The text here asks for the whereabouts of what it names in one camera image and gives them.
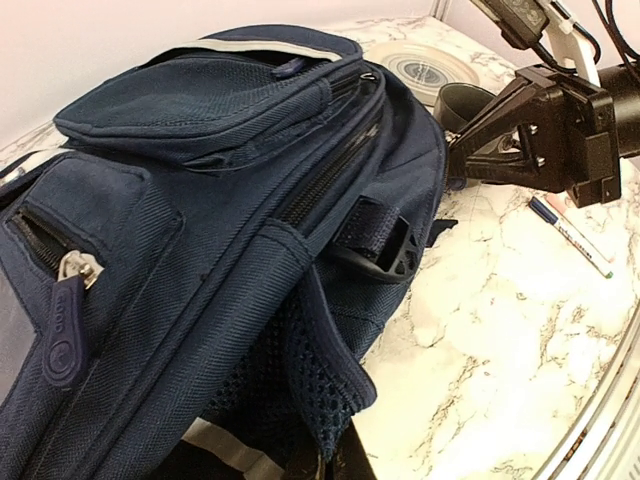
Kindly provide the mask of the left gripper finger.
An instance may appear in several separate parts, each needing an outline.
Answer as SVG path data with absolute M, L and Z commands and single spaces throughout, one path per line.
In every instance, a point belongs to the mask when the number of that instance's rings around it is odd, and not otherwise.
M 300 479 L 376 480 L 353 422 L 341 435 L 333 457 L 322 458 L 315 441 L 308 437 L 299 455 Z

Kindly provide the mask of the navy blue student backpack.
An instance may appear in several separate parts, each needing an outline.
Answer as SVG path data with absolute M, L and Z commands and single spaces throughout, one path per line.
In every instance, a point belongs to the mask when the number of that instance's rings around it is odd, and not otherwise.
M 443 131 L 358 43 L 174 47 L 2 172 L 1 475 L 300 479 L 438 234 Z

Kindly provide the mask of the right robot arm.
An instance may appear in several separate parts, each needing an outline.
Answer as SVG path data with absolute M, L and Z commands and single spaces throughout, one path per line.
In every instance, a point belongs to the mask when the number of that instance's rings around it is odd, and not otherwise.
M 622 59 L 605 69 L 595 38 L 558 1 L 476 5 L 540 62 L 518 70 L 456 135 L 449 178 L 565 192 L 579 208 L 619 199 L 620 161 L 639 154 L 639 54 L 612 2 L 593 4 Z

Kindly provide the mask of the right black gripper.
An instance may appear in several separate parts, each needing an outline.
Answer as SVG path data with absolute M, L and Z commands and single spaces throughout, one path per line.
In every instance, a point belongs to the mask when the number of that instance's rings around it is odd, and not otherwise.
M 566 190 L 578 208 L 621 196 L 612 95 L 547 67 L 518 70 L 456 135 L 448 159 L 451 178 Z

